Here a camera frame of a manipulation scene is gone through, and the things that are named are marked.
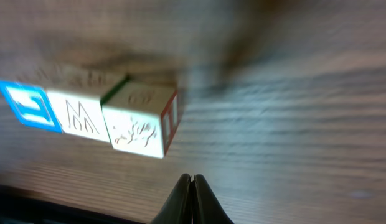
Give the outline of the blue faced wooden letter block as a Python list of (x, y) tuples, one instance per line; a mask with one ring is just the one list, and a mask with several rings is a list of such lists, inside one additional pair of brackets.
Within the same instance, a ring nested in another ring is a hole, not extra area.
[(11, 80), (0, 78), (0, 92), (16, 118), (25, 126), (61, 133), (46, 90), (62, 81), (62, 68), (43, 65), (26, 70)]

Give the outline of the wooden block with fish drawing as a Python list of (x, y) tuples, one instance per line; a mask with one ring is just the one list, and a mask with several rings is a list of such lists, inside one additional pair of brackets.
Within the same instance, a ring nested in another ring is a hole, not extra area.
[(130, 81), (102, 106), (114, 149), (162, 159), (180, 122), (177, 89)]

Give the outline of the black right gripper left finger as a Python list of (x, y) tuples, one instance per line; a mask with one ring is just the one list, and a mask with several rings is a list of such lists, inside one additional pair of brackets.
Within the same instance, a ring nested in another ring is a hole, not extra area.
[(191, 176), (182, 174), (150, 224), (191, 224)]

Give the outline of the wooden block with M outline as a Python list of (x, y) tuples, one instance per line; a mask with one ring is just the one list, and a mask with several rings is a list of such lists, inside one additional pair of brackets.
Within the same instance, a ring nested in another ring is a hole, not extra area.
[(46, 90), (62, 131), (109, 142), (102, 106), (127, 81), (125, 74), (94, 70), (69, 71)]

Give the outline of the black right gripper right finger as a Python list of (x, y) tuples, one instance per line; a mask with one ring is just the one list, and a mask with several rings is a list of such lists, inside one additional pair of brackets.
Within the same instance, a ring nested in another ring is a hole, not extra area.
[(193, 224), (233, 224), (203, 175), (195, 175), (191, 187)]

